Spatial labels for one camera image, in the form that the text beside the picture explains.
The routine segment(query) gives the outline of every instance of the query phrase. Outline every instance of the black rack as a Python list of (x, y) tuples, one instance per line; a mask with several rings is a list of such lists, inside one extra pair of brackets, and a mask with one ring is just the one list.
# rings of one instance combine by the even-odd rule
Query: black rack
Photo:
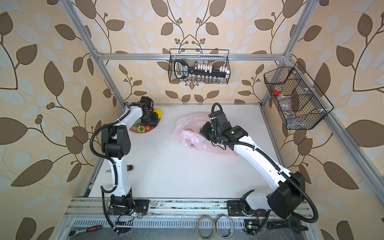
[[(308, 86), (304, 82), (300, 76), (303, 68), (297, 64), (265, 73), (264, 81), (285, 128), (310, 130), (332, 111), (334, 106), (309, 75), (314, 86)], [(315, 96), (315, 92), (324, 97), (329, 105), (324, 106)]]
[[(168, 76), (170, 83), (228, 84), (231, 75), (229, 50), (224, 49), (177, 49), (169, 50)], [(188, 66), (188, 76), (176, 77), (175, 63)]]

